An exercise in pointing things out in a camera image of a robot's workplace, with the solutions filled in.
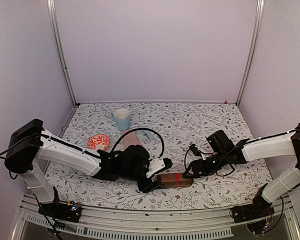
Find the orange patterned bowl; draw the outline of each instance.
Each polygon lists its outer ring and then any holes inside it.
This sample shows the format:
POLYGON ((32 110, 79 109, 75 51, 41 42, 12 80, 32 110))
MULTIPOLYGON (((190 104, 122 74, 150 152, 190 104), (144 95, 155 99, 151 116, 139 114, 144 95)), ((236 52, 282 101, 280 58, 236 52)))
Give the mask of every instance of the orange patterned bowl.
POLYGON ((97 134, 89 138, 88 149, 106 150, 109 147, 110 139, 107 135, 97 134))

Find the wire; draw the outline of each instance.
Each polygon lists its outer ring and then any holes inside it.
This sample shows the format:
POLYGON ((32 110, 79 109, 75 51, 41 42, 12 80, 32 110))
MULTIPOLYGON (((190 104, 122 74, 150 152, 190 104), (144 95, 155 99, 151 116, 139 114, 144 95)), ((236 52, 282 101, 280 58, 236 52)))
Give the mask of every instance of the wire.
POLYGON ((15 180, 15 179, 17 179, 18 174, 16 174, 15 176, 12 176, 11 171, 9 171, 9 176, 12 180, 15 180))
POLYGON ((225 175, 219 175, 218 174, 218 171, 215 172, 215 174, 219 177, 226 177, 226 176, 229 176, 230 174, 232 174, 236 169, 234 168, 234 166, 232 166, 232 164, 230 164, 230 167, 232 168, 231 172, 225 174, 225 175))
POLYGON ((271 214, 271 212, 269 212, 269 215, 270 215, 270 219, 268 220, 268 222, 265 224, 265 230, 268 229, 268 226, 273 223, 273 215, 271 214))
POLYGON ((234 150, 237 150, 237 149, 239 149, 239 148, 241 148, 243 145, 245 145, 244 143, 243 144, 241 144, 241 145, 239 145, 239 146, 236 146, 236 147, 234 147, 233 149, 231 149, 220 161, 219 161, 219 163, 215 166, 215 169, 218 169, 219 167, 220 167, 220 165, 223 163, 223 161, 226 159, 226 157, 230 154, 230 153, 232 153, 234 150))
POLYGON ((36 202, 37 202, 37 204, 38 204, 38 206, 39 206, 39 209, 41 210, 41 212, 42 212, 42 214, 43 214, 45 220, 47 220, 47 222, 49 223, 49 225, 52 227, 52 229, 53 229, 53 234, 55 235, 55 237, 56 237, 57 239, 63 240, 63 238, 59 235, 59 233, 58 233, 58 231, 57 231, 55 225, 52 224, 52 222, 51 222, 51 221, 49 220, 49 218, 47 217, 47 215, 46 215, 46 213, 45 213, 45 210, 44 210, 44 208, 42 207, 41 203, 39 202, 37 196, 36 196, 36 195, 34 195, 34 196, 35 196, 35 200, 36 200, 36 202))
POLYGON ((9 152, 11 149, 13 149, 15 146, 19 145, 20 143, 22 143, 24 140, 31 138, 31 137, 39 137, 40 134, 32 134, 29 136, 26 136, 24 138, 22 138, 21 140, 17 141, 15 144, 13 144, 11 147, 9 147, 8 149, 4 150, 3 152, 0 152, 0 159, 6 159, 5 157, 3 157, 2 155, 9 152))
POLYGON ((276 223, 273 225, 272 228, 270 228, 270 229, 264 231, 263 233, 259 233, 259 234, 255 234, 255 235, 263 235, 263 234, 266 234, 266 233, 272 231, 272 230, 280 223, 280 220, 281 220, 281 218, 282 218, 282 216, 283 216, 283 214, 284 214, 284 208, 285 208, 284 199, 283 199, 282 197, 280 197, 280 198, 281 198, 281 202, 282 202, 282 208, 281 208, 281 213, 280 213, 280 216, 279 216, 278 221, 276 221, 276 223))
POLYGON ((231 213, 232 213, 232 208, 230 208, 230 210, 229 210, 229 216, 234 218, 234 216, 231 213))
POLYGON ((57 143, 60 143, 60 144, 65 145, 65 146, 67 146, 67 147, 69 147, 69 148, 72 148, 72 149, 78 150, 78 151, 80 151, 80 152, 82 152, 82 153, 84 153, 84 154, 90 155, 90 156, 92 156, 92 157, 94 157, 94 158, 96 158, 96 159, 100 159, 100 156, 95 155, 95 154, 93 154, 93 153, 91 153, 91 152, 85 150, 83 147, 77 146, 77 145, 72 144, 72 143, 67 142, 67 141, 63 141, 63 140, 60 139, 60 138, 56 138, 56 137, 49 136, 49 135, 45 135, 45 134, 41 134, 41 136, 44 137, 45 139, 48 139, 48 141, 49 141, 49 140, 55 141, 55 142, 57 142, 57 143))
POLYGON ((139 128, 131 129, 131 130, 127 131, 126 133, 124 133, 124 134, 123 134, 123 135, 115 142, 115 144, 113 145, 113 147, 112 147, 112 149, 111 149, 111 151, 110 151, 110 154, 114 152, 114 150, 115 150, 115 148, 117 147, 117 145, 121 142, 121 140, 122 140, 125 136, 127 136, 127 135, 130 134, 130 133, 133 133, 133 132, 136 132, 136 131, 142 131, 142 130, 152 132, 152 133, 154 133, 155 135, 157 135, 157 136, 159 137, 159 139, 160 139, 160 141, 161 141, 161 147, 162 147, 162 150, 161 150, 161 153, 160 153, 158 159, 161 158, 161 157, 163 156, 163 154, 164 154, 164 151, 165 151, 165 143, 164 143, 164 140, 163 140, 162 136, 161 136, 159 133, 157 133, 155 130, 152 130, 152 129, 146 128, 146 127, 139 127, 139 128))
MULTIPOLYGON (((191 150, 191 149, 189 148, 189 149, 185 152, 185 155, 184 155, 184 161, 183 161, 183 163, 184 163, 184 169, 185 169, 185 171, 188 170, 187 164, 186 164, 186 159, 187 159, 187 155, 188 155, 188 153, 189 153, 190 150, 191 150)), ((191 173, 189 173, 189 172, 188 172, 187 174, 188 174, 188 176, 194 177, 194 175, 191 174, 191 173)))

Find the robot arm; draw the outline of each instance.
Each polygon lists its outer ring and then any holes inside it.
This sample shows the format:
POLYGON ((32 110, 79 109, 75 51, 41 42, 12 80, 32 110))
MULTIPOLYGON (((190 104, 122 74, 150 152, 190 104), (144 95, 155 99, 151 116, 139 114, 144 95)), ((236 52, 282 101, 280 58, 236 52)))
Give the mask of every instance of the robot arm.
POLYGON ((46 216, 78 222, 81 209, 77 203, 59 202, 58 192, 39 168, 38 160, 46 160, 77 169, 100 180, 115 181, 119 177, 135 180, 141 192, 156 188, 152 177, 171 168, 168 158, 150 159, 140 145, 124 151, 93 151, 69 143, 43 129, 43 122, 34 119, 15 131, 10 139, 4 164, 23 179, 33 191, 46 216))
MULTIPOLYGON (((273 214, 272 203, 300 185, 300 123, 295 129, 286 133, 250 141, 244 139, 236 145, 222 130, 207 137, 207 141, 216 154, 192 161, 184 172, 184 177, 208 176, 228 164, 245 164, 258 159, 287 155, 296 156, 297 164, 292 165, 274 181, 261 187, 253 198, 252 204, 235 206, 231 209, 231 215, 236 223, 273 214)), ((189 150, 200 157, 201 151, 197 147, 191 145, 189 150)))
POLYGON ((297 162, 272 182, 261 187, 251 204, 233 207, 231 215, 236 223, 273 214, 272 203, 300 185, 300 123, 285 135, 246 144, 242 154, 247 161, 288 155, 296 156, 297 162))

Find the white wall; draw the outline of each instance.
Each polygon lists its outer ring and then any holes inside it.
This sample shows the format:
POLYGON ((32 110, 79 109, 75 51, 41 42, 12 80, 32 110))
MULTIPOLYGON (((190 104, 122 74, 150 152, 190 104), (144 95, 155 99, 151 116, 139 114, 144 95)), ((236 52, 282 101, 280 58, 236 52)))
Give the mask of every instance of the white wall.
MULTIPOLYGON (((300 0, 267 0, 241 112, 252 133, 266 136, 300 122, 300 0)), ((295 160, 268 160, 273 177, 295 160)), ((300 223, 300 187, 291 194, 300 223)))
MULTIPOLYGON (((33 118, 58 134, 70 111, 46 1, 0 0, 0 152, 33 118)), ((0 160, 0 240, 9 239, 23 192, 0 160)))
POLYGON ((235 102, 256 0, 58 0, 78 102, 235 102))

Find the floral tablecloth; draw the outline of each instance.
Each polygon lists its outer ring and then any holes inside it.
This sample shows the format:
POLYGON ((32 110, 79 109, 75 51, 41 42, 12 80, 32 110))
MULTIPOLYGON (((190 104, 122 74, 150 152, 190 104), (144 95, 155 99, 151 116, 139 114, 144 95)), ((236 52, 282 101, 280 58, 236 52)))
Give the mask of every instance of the floral tablecloth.
MULTIPOLYGON (((121 136, 111 112, 127 108, 131 112, 131 128, 147 127, 156 130, 164 139, 164 157, 173 162, 168 173, 184 172, 184 155, 192 143, 212 152, 206 137, 224 130, 234 143, 251 138, 251 132, 238 108, 232 104, 199 103, 89 103, 76 110, 63 139, 87 147, 95 134, 110 138, 109 149, 121 136)), ((161 144, 158 138, 149 140, 137 134, 150 153, 158 156, 161 144)), ((188 155, 187 163, 198 157, 188 155)), ((231 169, 224 167, 220 175, 231 169)), ((208 209, 251 202, 258 188, 271 180, 263 159, 235 166, 227 177, 212 175, 195 179, 187 188, 156 189, 150 193, 138 191, 133 181, 115 182, 94 179, 67 166, 50 163, 46 177, 57 188, 61 200, 80 201, 85 205, 134 210, 190 210, 208 209)))

